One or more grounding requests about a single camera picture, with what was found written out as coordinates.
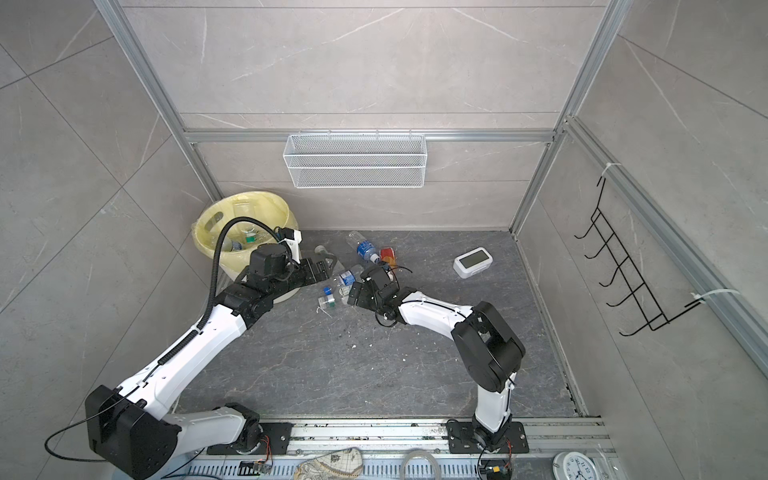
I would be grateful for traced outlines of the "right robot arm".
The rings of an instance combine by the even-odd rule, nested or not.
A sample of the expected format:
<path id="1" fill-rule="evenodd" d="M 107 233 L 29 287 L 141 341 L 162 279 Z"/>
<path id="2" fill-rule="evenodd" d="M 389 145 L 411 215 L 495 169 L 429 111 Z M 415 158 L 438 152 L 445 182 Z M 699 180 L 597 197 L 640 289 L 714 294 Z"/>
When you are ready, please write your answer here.
<path id="1" fill-rule="evenodd" d="M 481 301 L 462 306 L 401 286 L 386 265 L 371 265 L 350 289 L 347 303 L 372 311 L 387 328 L 422 327 L 451 339 L 477 385 L 470 440 L 484 451 L 501 448 L 512 428 L 511 395 L 526 349 L 498 310 Z"/>

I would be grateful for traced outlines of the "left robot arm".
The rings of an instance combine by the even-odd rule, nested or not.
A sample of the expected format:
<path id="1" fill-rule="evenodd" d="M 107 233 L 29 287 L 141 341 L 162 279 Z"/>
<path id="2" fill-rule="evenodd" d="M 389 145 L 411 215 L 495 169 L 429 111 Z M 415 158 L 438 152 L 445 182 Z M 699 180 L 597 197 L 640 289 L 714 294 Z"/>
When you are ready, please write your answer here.
<path id="1" fill-rule="evenodd" d="M 251 453 L 265 445 L 259 415 L 238 403 L 193 414 L 171 411 L 197 375 L 270 312 L 278 298 L 329 277 L 323 260 L 301 256 L 300 231 L 269 228 L 247 216 L 222 227 L 216 257 L 226 234 L 240 223 L 262 229 L 272 242 L 252 250 L 249 264 L 223 291 L 210 284 L 201 318 L 162 354 L 119 386 L 101 385 L 86 398 L 83 423 L 95 462 L 109 463 L 132 479 L 148 479 L 183 454 L 211 446 Z"/>

